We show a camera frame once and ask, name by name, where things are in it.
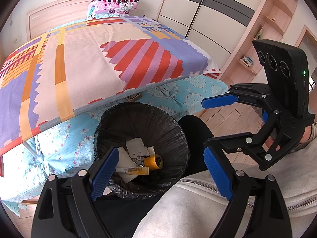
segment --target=zipper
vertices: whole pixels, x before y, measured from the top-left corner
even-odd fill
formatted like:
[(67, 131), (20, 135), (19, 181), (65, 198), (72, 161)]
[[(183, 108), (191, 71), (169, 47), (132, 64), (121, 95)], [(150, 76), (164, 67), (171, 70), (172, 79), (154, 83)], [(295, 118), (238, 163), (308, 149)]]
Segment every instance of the zipper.
[[(216, 192), (218, 194), (220, 194), (219, 190), (209, 184), (205, 184), (203, 182), (200, 182), (200, 181), (193, 181), (193, 180), (187, 180), (187, 179), (182, 179), (178, 182), (184, 182), (184, 183), (191, 183), (191, 184), (196, 184), (198, 186), (201, 186), (201, 187), (204, 187), (206, 189), (209, 189), (209, 190), (212, 190), (213, 192)], [(296, 210), (296, 209), (299, 209), (299, 208), (302, 208), (304, 206), (308, 206), (308, 205), (311, 205), (313, 203), (317, 202), (317, 196), (313, 197), (313, 198), (310, 198), (302, 203), (299, 203), (299, 204), (296, 204), (296, 205), (293, 205), (293, 206), (288, 206), (287, 207), (287, 212), (291, 212), (293, 210)], [(252, 202), (247, 202), (247, 206), (248, 207), (251, 207), (253, 208), (254, 207), (254, 203)]]

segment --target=camera lens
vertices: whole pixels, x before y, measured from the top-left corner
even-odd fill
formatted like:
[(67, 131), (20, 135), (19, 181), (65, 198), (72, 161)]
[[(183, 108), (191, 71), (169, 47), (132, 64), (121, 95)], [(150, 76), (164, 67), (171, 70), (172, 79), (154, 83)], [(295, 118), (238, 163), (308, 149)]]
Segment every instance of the camera lens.
[(281, 68), (283, 75), (288, 78), (290, 76), (290, 72), (289, 72), (289, 68), (288, 68), (287, 64), (284, 61), (280, 62), (280, 68)]
[(261, 52), (261, 51), (259, 51), (259, 59), (261, 60), (261, 62), (263, 62), (263, 63), (265, 63), (265, 56), (264, 56), (264, 54)]
[(277, 63), (276, 63), (276, 61), (275, 61), (274, 56), (267, 54), (267, 55), (266, 55), (266, 58), (267, 58), (267, 61), (268, 61), (268, 64), (270, 65), (270, 67), (271, 67), (273, 70), (277, 71)]

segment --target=person's hand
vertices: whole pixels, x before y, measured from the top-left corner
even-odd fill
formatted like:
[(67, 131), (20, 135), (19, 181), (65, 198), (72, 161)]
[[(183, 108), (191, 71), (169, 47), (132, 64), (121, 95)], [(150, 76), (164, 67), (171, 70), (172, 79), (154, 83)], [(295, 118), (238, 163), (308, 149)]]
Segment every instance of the person's hand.
[[(307, 126), (305, 128), (305, 132), (303, 137), (301, 138), (301, 141), (299, 142), (300, 144), (307, 142), (307, 140), (309, 140), (310, 134), (312, 133), (312, 126)], [(271, 136), (268, 137), (268, 139), (265, 142), (265, 145), (270, 148), (273, 144), (274, 140), (272, 139)]]

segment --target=wall outlet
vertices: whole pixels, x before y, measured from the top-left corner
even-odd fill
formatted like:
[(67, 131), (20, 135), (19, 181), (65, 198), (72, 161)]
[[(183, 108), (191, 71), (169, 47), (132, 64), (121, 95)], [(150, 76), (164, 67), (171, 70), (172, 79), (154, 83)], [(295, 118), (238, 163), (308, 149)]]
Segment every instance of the wall outlet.
[(19, 43), (19, 42), (21, 42), (21, 41), (22, 41), (22, 36), (20, 35), (20, 36), (18, 36), (17, 38), (15, 38), (15, 39), (13, 40), (13, 44), (16, 45), (17, 43)]

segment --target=blue gripper pad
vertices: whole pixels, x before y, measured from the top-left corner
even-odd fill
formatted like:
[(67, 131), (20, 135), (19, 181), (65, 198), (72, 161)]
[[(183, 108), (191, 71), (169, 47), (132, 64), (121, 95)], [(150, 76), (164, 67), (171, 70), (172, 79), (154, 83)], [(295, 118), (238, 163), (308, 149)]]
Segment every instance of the blue gripper pad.
[(267, 113), (265, 111), (263, 113), (262, 119), (263, 119), (264, 122), (266, 122), (267, 119), (268, 119), (268, 115), (267, 115)]
[(201, 102), (201, 106), (203, 108), (214, 108), (214, 107), (222, 107), (227, 105), (232, 105), (234, 102), (238, 101), (238, 97), (234, 95), (221, 95), (217, 97), (205, 98)]
[(205, 148), (203, 159), (221, 196), (226, 197), (230, 201), (233, 197), (231, 181), (210, 148)]
[(118, 162), (119, 151), (117, 148), (114, 148), (91, 182), (90, 197), (93, 201), (96, 201), (98, 197), (102, 196)]

